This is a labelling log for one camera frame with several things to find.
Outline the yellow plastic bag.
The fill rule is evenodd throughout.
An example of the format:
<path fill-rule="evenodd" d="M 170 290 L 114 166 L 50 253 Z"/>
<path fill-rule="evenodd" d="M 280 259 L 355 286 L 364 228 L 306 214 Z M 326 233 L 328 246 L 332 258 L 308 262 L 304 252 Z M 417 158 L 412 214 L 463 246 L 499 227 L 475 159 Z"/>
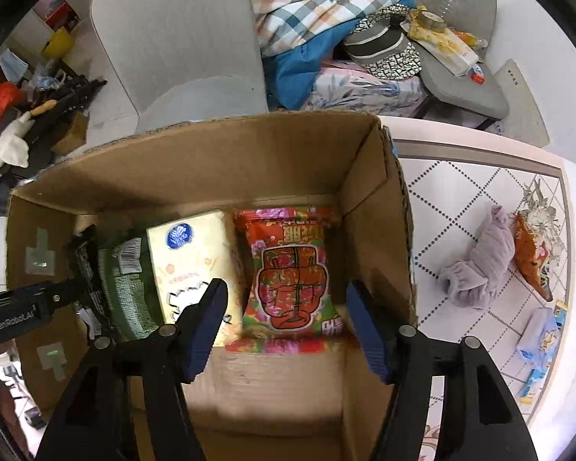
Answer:
<path fill-rule="evenodd" d="M 478 64 L 478 56 L 439 16 L 424 6 L 409 11 L 402 28 L 412 41 L 432 54 L 455 76 L 464 76 Z"/>

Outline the plastic bottle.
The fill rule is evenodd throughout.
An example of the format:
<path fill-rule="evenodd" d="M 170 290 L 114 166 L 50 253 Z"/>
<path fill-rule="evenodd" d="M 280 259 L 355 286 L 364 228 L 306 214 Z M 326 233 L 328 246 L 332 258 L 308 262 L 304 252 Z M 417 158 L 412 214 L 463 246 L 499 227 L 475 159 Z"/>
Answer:
<path fill-rule="evenodd" d="M 439 0 L 436 6 L 436 15 L 446 23 L 456 18 L 461 0 Z"/>

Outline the blue tissue pack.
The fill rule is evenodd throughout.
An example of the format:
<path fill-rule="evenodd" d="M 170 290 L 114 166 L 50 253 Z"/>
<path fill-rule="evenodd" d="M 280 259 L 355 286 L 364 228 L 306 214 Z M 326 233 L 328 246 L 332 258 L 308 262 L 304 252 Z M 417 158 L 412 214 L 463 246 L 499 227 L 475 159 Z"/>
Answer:
<path fill-rule="evenodd" d="M 560 339 L 554 311 L 541 307 L 534 311 L 518 340 L 516 350 L 531 367 L 545 367 L 553 357 Z"/>

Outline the yellow bucket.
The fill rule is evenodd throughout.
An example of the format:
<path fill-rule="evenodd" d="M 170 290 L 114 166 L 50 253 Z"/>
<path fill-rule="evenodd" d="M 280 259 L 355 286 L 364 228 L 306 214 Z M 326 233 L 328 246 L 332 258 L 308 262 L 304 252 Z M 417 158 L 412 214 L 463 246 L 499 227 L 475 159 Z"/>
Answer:
<path fill-rule="evenodd" d="M 46 60 L 61 60 L 70 53 L 74 39 L 65 27 L 56 30 L 41 50 L 41 56 Z"/>

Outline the green snack bag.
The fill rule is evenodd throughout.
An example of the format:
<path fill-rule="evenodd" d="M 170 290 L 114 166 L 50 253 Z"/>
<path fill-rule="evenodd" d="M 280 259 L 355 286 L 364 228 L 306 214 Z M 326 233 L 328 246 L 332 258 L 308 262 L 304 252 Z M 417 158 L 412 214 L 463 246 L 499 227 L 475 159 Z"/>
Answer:
<path fill-rule="evenodd" d="M 122 340 L 147 338 L 164 323 L 145 235 L 101 245 L 98 270 Z"/>

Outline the black stroller frame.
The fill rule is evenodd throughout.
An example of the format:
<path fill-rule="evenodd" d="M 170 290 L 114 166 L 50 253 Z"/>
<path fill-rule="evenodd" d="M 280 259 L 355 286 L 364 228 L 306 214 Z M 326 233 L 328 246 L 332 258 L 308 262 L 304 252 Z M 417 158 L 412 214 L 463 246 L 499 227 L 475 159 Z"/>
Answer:
<path fill-rule="evenodd" d="M 60 88 L 35 88 L 33 107 L 39 107 L 48 101 L 55 101 L 56 104 L 45 113 L 34 114 L 33 128 L 41 132 L 56 128 L 76 111 L 85 110 L 107 83 L 103 78 L 88 80 L 86 76 L 80 75 L 65 80 Z"/>

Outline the purple cloth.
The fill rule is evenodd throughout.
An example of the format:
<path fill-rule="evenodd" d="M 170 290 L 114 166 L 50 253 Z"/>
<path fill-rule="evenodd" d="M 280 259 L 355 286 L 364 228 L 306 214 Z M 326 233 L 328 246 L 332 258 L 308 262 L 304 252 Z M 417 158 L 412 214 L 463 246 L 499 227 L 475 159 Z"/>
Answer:
<path fill-rule="evenodd" d="M 443 267 L 439 283 L 452 305 L 487 310 L 496 300 L 515 255 L 509 214 L 503 206 L 491 207 L 477 244 L 466 259 Z"/>

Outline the red floral snack bag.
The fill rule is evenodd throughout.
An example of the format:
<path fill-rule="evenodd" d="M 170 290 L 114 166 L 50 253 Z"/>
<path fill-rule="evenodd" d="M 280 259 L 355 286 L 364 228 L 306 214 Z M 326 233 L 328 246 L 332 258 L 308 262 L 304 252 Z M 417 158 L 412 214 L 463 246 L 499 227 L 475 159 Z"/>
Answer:
<path fill-rule="evenodd" d="M 232 353 L 332 351 L 344 321 L 332 300 L 326 231 L 340 225 L 334 207 L 237 210 L 234 224 L 250 248 L 253 279 Z"/>

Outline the black snack bag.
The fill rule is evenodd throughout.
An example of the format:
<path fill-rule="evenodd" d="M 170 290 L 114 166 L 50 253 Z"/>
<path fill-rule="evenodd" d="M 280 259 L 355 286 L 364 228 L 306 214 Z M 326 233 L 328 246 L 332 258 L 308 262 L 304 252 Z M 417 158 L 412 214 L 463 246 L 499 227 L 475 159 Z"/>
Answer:
<path fill-rule="evenodd" d="M 67 245 L 70 269 L 82 284 L 83 293 L 79 298 L 80 313 L 87 326 L 89 340 L 111 333 L 111 317 L 107 297 L 104 292 L 98 263 L 98 237 L 96 226 L 90 225 L 82 232 L 73 235 Z"/>

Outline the striped hat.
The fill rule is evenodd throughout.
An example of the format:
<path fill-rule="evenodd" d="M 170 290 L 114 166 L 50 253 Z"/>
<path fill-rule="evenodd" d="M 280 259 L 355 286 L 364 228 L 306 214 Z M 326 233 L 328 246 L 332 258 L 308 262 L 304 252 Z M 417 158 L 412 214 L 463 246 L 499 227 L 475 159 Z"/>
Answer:
<path fill-rule="evenodd" d="M 351 33 L 343 44 L 351 60 L 374 77 L 404 80 L 421 71 L 417 49 L 396 27 L 375 23 Z"/>

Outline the white goose plush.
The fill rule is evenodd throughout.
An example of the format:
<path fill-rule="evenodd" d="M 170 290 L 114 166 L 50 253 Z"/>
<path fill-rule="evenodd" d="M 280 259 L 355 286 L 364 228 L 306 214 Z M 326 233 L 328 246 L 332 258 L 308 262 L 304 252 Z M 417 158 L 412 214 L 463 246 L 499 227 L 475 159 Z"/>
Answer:
<path fill-rule="evenodd" d="M 35 117 L 47 113 L 57 104 L 57 100 L 48 100 L 23 113 L 3 130 L 0 135 L 0 168 L 5 164 L 14 167 L 27 167 L 29 165 L 30 148 L 23 137 L 31 130 L 35 123 Z"/>

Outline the blue long snack pack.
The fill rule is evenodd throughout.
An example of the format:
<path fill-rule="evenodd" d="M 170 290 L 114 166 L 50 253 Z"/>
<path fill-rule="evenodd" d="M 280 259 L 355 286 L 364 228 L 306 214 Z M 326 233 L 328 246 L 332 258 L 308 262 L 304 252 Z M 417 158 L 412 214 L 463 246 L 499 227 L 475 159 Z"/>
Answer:
<path fill-rule="evenodd" d="M 559 343 L 561 342 L 562 330 L 565 325 L 566 315 L 567 315 L 567 306 L 563 303 L 558 301 L 554 308 L 550 308 L 554 311 L 554 318 L 557 321 L 557 325 L 560 331 L 560 339 Z M 548 370 L 550 369 L 551 363 L 553 362 L 553 357 L 548 360 L 545 367 L 534 368 L 531 367 L 530 374 L 525 381 L 525 385 L 521 388 L 521 392 L 519 392 L 519 403 L 525 405 L 533 405 L 536 402 L 537 395 L 539 395 L 539 391 L 542 387 L 542 383 L 547 376 Z"/>

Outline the grey chair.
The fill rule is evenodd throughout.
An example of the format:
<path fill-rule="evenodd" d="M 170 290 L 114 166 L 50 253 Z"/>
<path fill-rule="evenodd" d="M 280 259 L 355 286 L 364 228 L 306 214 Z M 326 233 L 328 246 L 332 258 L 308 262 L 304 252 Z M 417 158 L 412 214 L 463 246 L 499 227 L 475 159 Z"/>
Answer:
<path fill-rule="evenodd" d="M 250 0 L 91 0 L 139 133 L 267 113 Z"/>

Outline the floral pink bedding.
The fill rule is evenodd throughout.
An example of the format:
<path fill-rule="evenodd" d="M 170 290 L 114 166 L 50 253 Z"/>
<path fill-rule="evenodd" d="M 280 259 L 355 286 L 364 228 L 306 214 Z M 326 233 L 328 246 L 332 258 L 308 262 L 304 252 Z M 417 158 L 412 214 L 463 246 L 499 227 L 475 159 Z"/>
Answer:
<path fill-rule="evenodd" d="M 326 60 L 301 110 L 366 111 L 409 118 L 425 98 L 427 92 L 418 76 L 381 79 L 351 61 Z"/>

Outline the small brown cardboard box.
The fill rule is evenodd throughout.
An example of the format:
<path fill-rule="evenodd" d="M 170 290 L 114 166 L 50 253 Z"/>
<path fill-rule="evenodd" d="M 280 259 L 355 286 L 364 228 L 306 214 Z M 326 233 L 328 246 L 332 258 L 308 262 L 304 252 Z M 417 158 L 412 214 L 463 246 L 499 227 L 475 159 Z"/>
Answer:
<path fill-rule="evenodd" d="M 71 119 L 70 126 L 62 138 L 51 147 L 51 152 L 58 156 L 66 156 L 87 143 L 87 128 L 89 118 L 86 114 L 76 111 Z"/>

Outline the yellow tissue pack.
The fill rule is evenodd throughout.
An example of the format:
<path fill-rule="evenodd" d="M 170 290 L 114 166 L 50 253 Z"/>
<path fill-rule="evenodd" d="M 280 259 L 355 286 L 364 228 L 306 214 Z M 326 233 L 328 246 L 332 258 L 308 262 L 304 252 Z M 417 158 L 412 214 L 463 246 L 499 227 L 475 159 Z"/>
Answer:
<path fill-rule="evenodd" d="M 247 290 L 228 213 L 210 211 L 168 222 L 146 231 L 157 292 L 167 323 L 177 321 L 188 306 L 200 302 L 214 278 L 228 285 L 228 304 L 214 345 L 225 347 L 242 332 Z"/>

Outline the blue quilt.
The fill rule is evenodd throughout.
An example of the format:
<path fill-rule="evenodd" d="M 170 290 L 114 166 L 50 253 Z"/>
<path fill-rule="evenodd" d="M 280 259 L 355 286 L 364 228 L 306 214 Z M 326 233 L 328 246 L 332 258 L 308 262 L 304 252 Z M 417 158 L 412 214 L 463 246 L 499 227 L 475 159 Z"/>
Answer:
<path fill-rule="evenodd" d="M 313 91 L 321 63 L 355 29 L 359 19 L 319 33 L 304 45 L 262 60 L 267 103 L 271 109 L 299 110 Z"/>

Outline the orange snack bag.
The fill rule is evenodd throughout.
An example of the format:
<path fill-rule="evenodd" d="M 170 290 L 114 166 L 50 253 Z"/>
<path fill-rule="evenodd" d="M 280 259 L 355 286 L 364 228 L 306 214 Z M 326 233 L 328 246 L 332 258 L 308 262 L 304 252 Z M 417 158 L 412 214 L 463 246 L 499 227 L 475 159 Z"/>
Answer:
<path fill-rule="evenodd" d="M 519 273 L 545 302 L 551 302 L 550 251 L 542 240 L 538 242 L 521 213 L 515 217 L 514 244 L 514 262 Z"/>

